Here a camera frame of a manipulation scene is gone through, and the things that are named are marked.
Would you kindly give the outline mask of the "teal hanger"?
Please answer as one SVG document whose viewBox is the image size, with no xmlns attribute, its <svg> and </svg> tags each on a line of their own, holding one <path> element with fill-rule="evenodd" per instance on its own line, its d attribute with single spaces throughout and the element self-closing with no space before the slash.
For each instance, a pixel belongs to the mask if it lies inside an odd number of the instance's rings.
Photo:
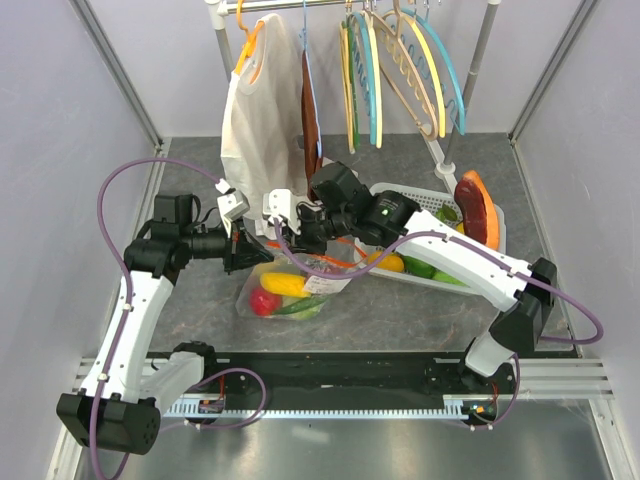
<svg viewBox="0 0 640 480">
<path fill-rule="evenodd" d="M 436 30 L 429 24 L 428 16 L 429 12 L 426 12 L 424 16 L 420 16 L 416 11 L 407 9 L 415 13 L 417 17 L 422 18 L 429 26 L 431 33 L 435 33 L 438 37 L 436 42 L 433 41 L 431 36 L 427 37 L 431 52 L 434 56 L 436 66 L 438 68 L 441 85 L 444 88 L 444 103 L 446 107 L 446 128 L 451 128 L 451 131 L 457 131 L 461 135 L 466 134 L 466 108 L 463 99 L 463 92 L 460 88 L 456 70 L 451 57 L 437 34 Z"/>
</svg>

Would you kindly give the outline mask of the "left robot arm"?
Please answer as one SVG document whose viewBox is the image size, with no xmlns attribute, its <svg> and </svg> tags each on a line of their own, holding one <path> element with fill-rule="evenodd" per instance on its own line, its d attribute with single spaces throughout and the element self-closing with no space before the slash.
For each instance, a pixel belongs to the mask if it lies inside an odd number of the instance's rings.
<svg viewBox="0 0 640 480">
<path fill-rule="evenodd" d="M 192 260 L 219 259 L 225 273 L 272 261 L 245 229 L 249 210 L 237 190 L 220 196 L 221 225 L 207 228 L 193 194 L 159 194 L 154 211 L 124 252 L 120 298 L 93 366 L 75 394 L 61 395 L 56 413 L 84 447 L 143 455 L 158 436 L 160 420 L 191 387 L 208 393 L 219 382 L 215 350 L 183 342 L 166 364 L 143 375 L 159 315 Z"/>
</svg>

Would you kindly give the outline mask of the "yellow hanger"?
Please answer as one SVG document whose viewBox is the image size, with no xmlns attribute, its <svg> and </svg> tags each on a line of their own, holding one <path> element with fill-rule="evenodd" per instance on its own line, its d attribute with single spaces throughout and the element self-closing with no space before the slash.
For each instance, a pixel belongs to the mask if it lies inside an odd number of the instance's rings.
<svg viewBox="0 0 640 480">
<path fill-rule="evenodd" d="M 401 40 L 407 49 L 411 61 L 419 74 L 420 84 L 427 88 L 432 87 L 435 100 L 429 101 L 428 105 L 434 109 L 432 120 L 432 131 L 428 135 L 430 140 L 436 138 L 444 138 L 446 135 L 446 107 L 444 103 L 444 88 L 441 85 L 440 76 L 434 56 L 431 52 L 427 37 L 431 36 L 436 42 L 438 37 L 435 33 L 431 33 L 429 26 L 425 21 L 417 17 L 414 12 L 403 9 L 403 22 L 407 25 L 407 32 L 401 34 Z"/>
</svg>

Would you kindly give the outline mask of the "beige hanger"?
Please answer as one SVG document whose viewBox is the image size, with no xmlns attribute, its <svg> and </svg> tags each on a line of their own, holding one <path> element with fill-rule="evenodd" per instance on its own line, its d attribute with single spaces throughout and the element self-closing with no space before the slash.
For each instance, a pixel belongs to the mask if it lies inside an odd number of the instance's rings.
<svg viewBox="0 0 640 480">
<path fill-rule="evenodd" d="M 435 100 L 434 92 L 431 86 L 424 88 L 420 84 L 419 74 L 416 71 L 411 57 L 403 41 L 401 34 L 407 32 L 407 25 L 403 22 L 402 8 L 399 1 L 392 2 L 391 12 L 379 15 L 373 13 L 374 29 L 379 39 L 382 41 L 387 53 L 390 55 L 394 66 L 397 68 L 400 78 L 406 83 L 410 97 L 403 93 L 401 87 L 392 79 L 391 74 L 382 65 L 381 69 L 389 86 L 401 100 L 405 109 L 414 120 L 419 132 L 423 135 L 427 142 L 434 141 L 428 138 L 432 131 L 432 120 L 434 109 L 429 106 L 431 101 Z"/>
</svg>

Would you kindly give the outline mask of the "clear zip top bag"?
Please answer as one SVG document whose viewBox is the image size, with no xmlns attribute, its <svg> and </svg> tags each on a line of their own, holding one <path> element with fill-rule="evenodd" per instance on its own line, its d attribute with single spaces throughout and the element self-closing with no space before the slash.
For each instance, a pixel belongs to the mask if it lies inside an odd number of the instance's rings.
<svg viewBox="0 0 640 480">
<path fill-rule="evenodd" d="M 254 267 L 239 292 L 236 311 L 241 317 L 309 320 L 346 288 L 351 280 L 345 275 L 357 267 L 350 243 L 332 245 L 325 255 L 298 254 L 304 269 L 291 262 L 277 242 L 269 241 L 267 250 L 274 260 Z"/>
</svg>

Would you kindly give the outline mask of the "red pomegranate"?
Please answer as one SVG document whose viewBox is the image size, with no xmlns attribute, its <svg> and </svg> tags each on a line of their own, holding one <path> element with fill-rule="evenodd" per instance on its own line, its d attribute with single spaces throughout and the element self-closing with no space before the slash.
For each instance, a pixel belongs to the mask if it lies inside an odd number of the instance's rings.
<svg viewBox="0 0 640 480">
<path fill-rule="evenodd" d="M 251 290 L 249 295 L 249 307 L 258 316 L 266 317 L 272 315 L 282 306 L 282 297 L 266 291 L 257 286 Z"/>
</svg>

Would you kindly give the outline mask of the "yellow corn cob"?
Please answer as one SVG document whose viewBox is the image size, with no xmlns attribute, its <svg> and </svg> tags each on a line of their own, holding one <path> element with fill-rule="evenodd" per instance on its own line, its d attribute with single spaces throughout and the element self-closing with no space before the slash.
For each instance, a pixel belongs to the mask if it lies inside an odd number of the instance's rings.
<svg viewBox="0 0 640 480">
<path fill-rule="evenodd" d="M 273 294 L 287 297 L 310 297 L 311 293 L 305 290 L 305 283 L 304 276 L 290 273 L 267 272 L 260 276 L 262 288 Z"/>
</svg>

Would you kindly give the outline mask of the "green cabbage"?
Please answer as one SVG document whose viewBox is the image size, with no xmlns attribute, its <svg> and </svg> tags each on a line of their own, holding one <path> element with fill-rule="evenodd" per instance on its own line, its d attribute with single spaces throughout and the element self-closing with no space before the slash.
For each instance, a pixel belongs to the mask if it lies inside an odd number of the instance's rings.
<svg viewBox="0 0 640 480">
<path fill-rule="evenodd" d="M 323 305 L 318 304 L 310 308 L 307 308 L 305 310 L 291 313 L 288 315 L 288 319 L 296 320 L 296 321 L 308 320 L 315 317 L 322 310 L 322 308 L 323 308 Z"/>
</svg>

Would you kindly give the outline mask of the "papaya slice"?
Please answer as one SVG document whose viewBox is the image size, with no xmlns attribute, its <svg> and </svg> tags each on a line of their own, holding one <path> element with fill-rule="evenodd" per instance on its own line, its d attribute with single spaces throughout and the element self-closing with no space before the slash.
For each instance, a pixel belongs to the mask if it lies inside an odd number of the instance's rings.
<svg viewBox="0 0 640 480">
<path fill-rule="evenodd" d="M 495 205 L 475 170 L 465 172 L 454 190 L 454 201 L 462 213 L 465 235 L 498 250 L 500 227 Z"/>
</svg>

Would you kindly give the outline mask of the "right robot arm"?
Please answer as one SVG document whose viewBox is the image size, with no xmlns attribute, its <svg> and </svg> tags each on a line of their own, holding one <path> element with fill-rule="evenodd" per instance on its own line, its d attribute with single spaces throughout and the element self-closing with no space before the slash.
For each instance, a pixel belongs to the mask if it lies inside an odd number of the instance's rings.
<svg viewBox="0 0 640 480">
<path fill-rule="evenodd" d="M 458 368 L 467 392 L 483 392 L 498 368 L 532 353 L 554 305 L 557 268 L 547 259 L 534 263 L 512 258 L 466 236 L 418 202 L 398 191 L 373 193 L 341 163 L 331 163 L 312 178 L 317 201 L 284 190 L 272 191 L 264 204 L 279 207 L 270 221 L 287 256 L 323 253 L 343 236 L 425 262 L 483 296 L 499 314 L 468 347 Z"/>
</svg>

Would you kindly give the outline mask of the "white shirt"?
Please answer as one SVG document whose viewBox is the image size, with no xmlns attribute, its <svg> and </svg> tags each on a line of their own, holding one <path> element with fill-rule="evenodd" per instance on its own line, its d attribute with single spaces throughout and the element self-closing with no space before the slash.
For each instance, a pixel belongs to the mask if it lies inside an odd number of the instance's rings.
<svg viewBox="0 0 640 480">
<path fill-rule="evenodd" d="M 220 157 L 227 182 L 250 205 L 245 218 L 271 240 L 263 197 L 274 189 L 307 192 L 302 135 L 302 63 L 299 41 L 278 14 L 263 16 L 252 52 L 243 52 L 231 74 Z"/>
</svg>

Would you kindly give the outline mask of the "long green chili pepper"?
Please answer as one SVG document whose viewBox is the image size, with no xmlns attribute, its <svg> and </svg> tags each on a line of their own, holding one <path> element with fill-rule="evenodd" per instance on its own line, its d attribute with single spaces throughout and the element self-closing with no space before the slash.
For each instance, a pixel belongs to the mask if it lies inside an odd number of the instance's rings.
<svg viewBox="0 0 640 480">
<path fill-rule="evenodd" d="M 292 315 L 307 310 L 312 310 L 318 306 L 323 305 L 327 300 L 326 296 L 310 296 L 300 299 L 290 305 L 282 306 L 273 312 L 276 316 Z"/>
</svg>

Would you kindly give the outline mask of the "red grape bunch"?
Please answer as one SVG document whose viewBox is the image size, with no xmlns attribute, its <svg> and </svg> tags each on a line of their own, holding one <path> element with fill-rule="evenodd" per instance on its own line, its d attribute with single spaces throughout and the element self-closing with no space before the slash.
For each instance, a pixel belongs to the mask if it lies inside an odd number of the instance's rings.
<svg viewBox="0 0 640 480">
<path fill-rule="evenodd" d="M 329 274 L 342 274 L 344 268 L 337 263 L 337 260 L 333 257 L 322 255 L 303 255 L 300 259 L 304 264 L 314 271 L 319 271 Z"/>
</svg>

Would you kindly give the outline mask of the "green bell pepper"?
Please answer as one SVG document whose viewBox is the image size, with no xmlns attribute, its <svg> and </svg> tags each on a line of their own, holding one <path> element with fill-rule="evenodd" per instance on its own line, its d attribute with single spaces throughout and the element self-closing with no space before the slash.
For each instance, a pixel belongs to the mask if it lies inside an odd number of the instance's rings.
<svg viewBox="0 0 640 480">
<path fill-rule="evenodd" d="M 432 279 L 437 269 L 432 265 L 411 256 L 402 256 L 408 274 L 424 279 Z"/>
</svg>

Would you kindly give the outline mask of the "clothes rack frame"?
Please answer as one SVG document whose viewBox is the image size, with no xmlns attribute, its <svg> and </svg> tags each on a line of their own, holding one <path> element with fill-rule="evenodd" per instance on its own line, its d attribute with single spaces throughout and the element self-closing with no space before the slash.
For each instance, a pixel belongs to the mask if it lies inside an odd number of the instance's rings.
<svg viewBox="0 0 640 480">
<path fill-rule="evenodd" d="M 246 41 L 245 33 L 238 27 L 236 22 L 237 2 L 238 1 L 209 1 L 207 3 L 209 16 L 213 29 L 216 33 L 219 51 L 227 76 L 231 76 L 234 72 L 238 57 Z M 330 4 L 331 3 L 329 1 L 307 1 L 307 8 L 324 7 L 329 6 Z M 482 59 L 486 51 L 486 46 L 499 6 L 500 3 L 498 1 L 489 1 L 487 3 L 465 84 L 463 86 L 459 84 L 460 88 L 462 89 L 463 99 L 465 102 L 466 122 L 467 107 L 469 106 L 471 96 L 475 88 L 477 75 L 480 70 Z M 302 9 L 302 1 L 244 1 L 242 14 L 244 12 L 266 12 L 271 10 L 290 10 L 295 8 Z M 372 1 L 366 1 L 364 3 L 364 9 L 362 11 L 366 11 L 371 17 L 376 44 L 378 42 L 382 43 L 374 29 L 373 13 L 376 13 L 374 9 L 374 3 Z M 381 66 L 384 64 L 379 63 L 378 65 L 380 74 L 383 75 Z M 463 135 L 461 135 L 457 131 L 452 131 L 449 145 L 453 146 L 456 143 L 457 139 L 461 136 Z M 438 143 L 439 139 L 427 142 L 423 137 L 427 149 L 435 163 L 435 176 L 444 183 L 448 191 L 453 191 L 457 185 L 456 166 L 451 159 L 453 151 L 451 149 L 444 151 Z"/>
</svg>

